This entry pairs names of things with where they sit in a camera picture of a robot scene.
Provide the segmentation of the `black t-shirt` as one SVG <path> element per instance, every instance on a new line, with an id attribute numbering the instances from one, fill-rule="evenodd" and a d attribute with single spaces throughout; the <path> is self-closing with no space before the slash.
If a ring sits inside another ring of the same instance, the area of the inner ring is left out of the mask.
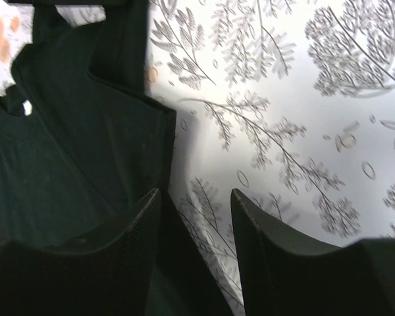
<path id="1" fill-rule="evenodd" d="M 231 315 L 168 194 L 176 111 L 145 94 L 147 1 L 71 26 L 35 2 L 0 97 L 0 240 L 61 246 L 161 194 L 143 315 Z"/>

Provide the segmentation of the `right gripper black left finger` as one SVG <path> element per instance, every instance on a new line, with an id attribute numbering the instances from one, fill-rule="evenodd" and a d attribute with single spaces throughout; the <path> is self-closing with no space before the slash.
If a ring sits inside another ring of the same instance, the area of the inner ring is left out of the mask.
<path id="1" fill-rule="evenodd" d="M 0 315 L 143 315 L 160 216 L 154 189 L 61 246 L 0 240 Z"/>

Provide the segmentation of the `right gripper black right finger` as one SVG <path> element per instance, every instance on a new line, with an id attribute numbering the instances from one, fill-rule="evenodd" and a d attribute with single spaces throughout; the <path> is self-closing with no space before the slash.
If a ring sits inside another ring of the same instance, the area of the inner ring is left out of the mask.
<path id="1" fill-rule="evenodd" d="M 395 315 L 395 239 L 340 248 L 230 195 L 247 315 Z"/>

